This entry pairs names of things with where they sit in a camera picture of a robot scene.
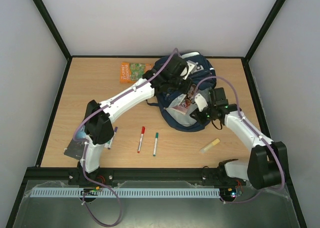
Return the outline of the navy blue backpack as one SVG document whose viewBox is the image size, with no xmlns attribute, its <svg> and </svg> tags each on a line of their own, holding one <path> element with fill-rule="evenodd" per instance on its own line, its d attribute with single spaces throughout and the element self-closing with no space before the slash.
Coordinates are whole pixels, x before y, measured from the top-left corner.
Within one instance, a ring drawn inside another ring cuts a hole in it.
<svg viewBox="0 0 320 228">
<path fill-rule="evenodd" d="M 197 63 L 197 69 L 189 75 L 193 84 L 197 84 L 204 78 L 214 76 L 216 74 L 212 64 L 199 52 L 185 53 L 181 56 L 185 61 Z M 198 132 L 205 128 L 206 125 L 199 124 L 196 120 L 190 117 L 190 113 L 197 108 L 196 103 L 192 99 L 192 104 L 186 115 L 178 113 L 169 108 L 171 102 L 181 95 L 181 92 L 174 91 L 171 93 L 162 92 L 156 95 L 156 103 L 147 103 L 149 106 L 158 107 L 160 114 L 165 122 L 173 129 L 181 132 Z"/>
</svg>

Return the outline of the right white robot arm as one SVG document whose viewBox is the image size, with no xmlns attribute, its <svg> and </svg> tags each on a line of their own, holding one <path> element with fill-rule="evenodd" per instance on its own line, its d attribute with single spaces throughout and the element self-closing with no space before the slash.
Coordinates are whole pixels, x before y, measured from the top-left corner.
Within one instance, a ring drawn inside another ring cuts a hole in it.
<svg viewBox="0 0 320 228">
<path fill-rule="evenodd" d="M 194 95 L 197 108 L 191 117 L 201 124 L 218 120 L 250 151 L 248 162 L 238 159 L 221 162 L 219 180 L 225 184 L 235 178 L 248 180 L 255 189 L 284 185 L 289 169 L 285 144 L 264 135 L 246 118 L 237 104 L 229 104 L 223 88 L 210 89 L 208 93 L 208 100 L 200 93 Z"/>
</svg>

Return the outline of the purple cap marker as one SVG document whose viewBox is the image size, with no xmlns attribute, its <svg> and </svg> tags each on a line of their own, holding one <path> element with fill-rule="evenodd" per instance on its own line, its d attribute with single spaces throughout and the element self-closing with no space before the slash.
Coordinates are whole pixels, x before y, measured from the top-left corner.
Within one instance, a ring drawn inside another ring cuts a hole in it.
<svg viewBox="0 0 320 228">
<path fill-rule="evenodd" d="M 115 129 L 114 129 L 113 137 L 112 137 L 111 140 L 107 143 L 107 149 L 111 149 L 112 144 L 113 144 L 113 141 L 114 141 L 114 138 L 115 138 L 116 133 L 117 133 L 117 130 L 118 130 L 118 127 L 116 126 Z"/>
</svg>

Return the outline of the green label glue stick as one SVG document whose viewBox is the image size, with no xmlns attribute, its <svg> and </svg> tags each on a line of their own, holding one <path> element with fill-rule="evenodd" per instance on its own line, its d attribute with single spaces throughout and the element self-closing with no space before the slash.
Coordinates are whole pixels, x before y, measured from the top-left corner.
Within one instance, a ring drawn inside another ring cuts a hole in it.
<svg viewBox="0 0 320 228">
<path fill-rule="evenodd" d="M 111 140 L 110 141 L 108 141 L 105 145 L 104 145 L 104 147 L 105 148 L 107 148 L 107 149 L 111 149 L 111 146 L 112 146 L 112 143 L 113 143 L 113 137 L 111 138 Z"/>
</svg>

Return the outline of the orange treehouse book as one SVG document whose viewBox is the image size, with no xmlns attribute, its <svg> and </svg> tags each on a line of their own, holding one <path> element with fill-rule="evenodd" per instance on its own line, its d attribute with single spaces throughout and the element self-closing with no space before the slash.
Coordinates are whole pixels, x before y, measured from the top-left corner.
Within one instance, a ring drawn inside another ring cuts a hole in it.
<svg viewBox="0 0 320 228">
<path fill-rule="evenodd" d="M 120 67 L 120 83 L 135 83 L 145 72 L 151 70 L 152 63 L 128 63 L 122 62 Z"/>
</svg>

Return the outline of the green cap marker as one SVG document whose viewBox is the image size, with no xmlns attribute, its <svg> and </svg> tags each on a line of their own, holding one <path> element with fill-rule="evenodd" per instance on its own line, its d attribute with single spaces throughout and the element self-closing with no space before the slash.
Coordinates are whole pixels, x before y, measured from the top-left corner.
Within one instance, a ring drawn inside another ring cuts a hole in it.
<svg viewBox="0 0 320 228">
<path fill-rule="evenodd" d="M 154 140 L 154 147 L 153 147 L 153 154 L 152 154 L 153 157 L 155 157 L 156 154 L 157 154 L 158 139 L 159 139 L 159 133 L 156 132 L 156 133 L 155 133 L 155 140 Z"/>
</svg>

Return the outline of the dark blue Wuthering Heights book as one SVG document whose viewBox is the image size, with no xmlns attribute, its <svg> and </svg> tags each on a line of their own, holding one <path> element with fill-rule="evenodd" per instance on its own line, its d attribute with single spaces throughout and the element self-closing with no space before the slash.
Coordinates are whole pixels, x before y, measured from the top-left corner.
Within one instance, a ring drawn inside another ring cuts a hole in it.
<svg viewBox="0 0 320 228">
<path fill-rule="evenodd" d="M 86 137 L 85 127 L 83 126 L 77 133 L 76 133 L 76 141 L 73 139 L 70 141 L 69 145 L 64 149 L 64 155 L 71 157 L 76 160 L 80 160 L 83 156 L 85 144 L 83 140 Z"/>
</svg>

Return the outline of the yellow highlighter pen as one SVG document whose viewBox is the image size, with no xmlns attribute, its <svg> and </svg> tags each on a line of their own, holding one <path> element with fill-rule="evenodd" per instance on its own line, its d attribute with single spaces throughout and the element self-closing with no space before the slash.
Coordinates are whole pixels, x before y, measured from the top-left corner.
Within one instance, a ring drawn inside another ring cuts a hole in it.
<svg viewBox="0 0 320 228">
<path fill-rule="evenodd" d="M 204 146 L 203 148 L 200 149 L 200 153 L 204 154 L 204 153 L 208 152 L 211 148 L 213 148 L 214 146 L 216 146 L 219 143 L 220 143 L 220 140 L 218 138 L 211 141 L 206 146 Z"/>
</svg>

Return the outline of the red cap marker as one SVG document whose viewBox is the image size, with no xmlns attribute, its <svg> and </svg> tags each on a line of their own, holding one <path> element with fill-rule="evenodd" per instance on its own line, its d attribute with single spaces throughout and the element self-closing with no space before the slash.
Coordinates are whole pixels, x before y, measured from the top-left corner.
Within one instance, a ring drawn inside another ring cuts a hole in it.
<svg viewBox="0 0 320 228">
<path fill-rule="evenodd" d="M 144 137 L 144 134 L 145 134 L 145 127 L 142 126 L 142 129 L 141 129 L 141 134 L 140 134 L 140 139 L 139 139 L 139 144 L 138 144 L 138 148 L 137 148 L 137 153 L 140 153 L 141 151 L 141 147 L 142 147 L 142 142 L 143 142 L 143 137 Z"/>
</svg>

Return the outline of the black aluminium frame rail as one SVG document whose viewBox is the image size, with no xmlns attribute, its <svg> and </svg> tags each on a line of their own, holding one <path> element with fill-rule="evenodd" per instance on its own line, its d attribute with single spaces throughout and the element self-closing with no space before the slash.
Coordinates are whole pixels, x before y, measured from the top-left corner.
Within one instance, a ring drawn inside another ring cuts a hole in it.
<svg viewBox="0 0 320 228">
<path fill-rule="evenodd" d="M 217 168 L 98 168 L 96 171 L 83 175 L 83 168 L 27 168 L 24 180 L 66 180 L 69 185 L 89 187 L 102 183 L 115 187 L 125 181 L 186 181 L 190 184 L 199 183 L 216 188 L 231 188 L 238 184 L 257 183 L 256 189 L 280 183 L 281 177 L 277 167 L 269 169 L 269 174 L 262 174 L 256 169 L 251 170 L 253 180 L 248 178 L 228 177 L 223 167 Z"/>
</svg>

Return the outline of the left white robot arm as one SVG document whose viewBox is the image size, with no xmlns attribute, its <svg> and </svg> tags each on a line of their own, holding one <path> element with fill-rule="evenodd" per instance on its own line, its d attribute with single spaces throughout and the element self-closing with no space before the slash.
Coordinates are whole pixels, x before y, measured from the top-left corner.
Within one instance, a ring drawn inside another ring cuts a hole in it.
<svg viewBox="0 0 320 228">
<path fill-rule="evenodd" d="M 135 105 L 152 98 L 155 94 L 167 90 L 178 90 L 186 94 L 192 80 L 189 75 L 196 65 L 178 55 L 171 55 L 162 66 L 154 66 L 132 86 L 118 95 L 97 103 L 88 103 L 85 118 L 81 123 L 84 128 L 84 152 L 80 164 L 86 173 L 96 171 L 100 166 L 100 157 L 105 144 L 114 136 L 113 123 L 123 113 Z"/>
</svg>

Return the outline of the pink shrew paperback book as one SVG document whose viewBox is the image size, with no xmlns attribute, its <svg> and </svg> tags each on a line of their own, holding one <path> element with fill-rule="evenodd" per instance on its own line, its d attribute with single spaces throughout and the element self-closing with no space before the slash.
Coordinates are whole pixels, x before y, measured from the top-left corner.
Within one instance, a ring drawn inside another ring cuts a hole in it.
<svg viewBox="0 0 320 228">
<path fill-rule="evenodd" d="M 176 97 L 170 104 L 169 108 L 181 113 L 183 115 L 186 115 L 188 112 L 188 109 L 190 108 L 192 102 L 192 98 L 194 96 L 196 89 L 196 85 L 192 84 L 187 94 L 181 94 L 178 97 Z"/>
</svg>

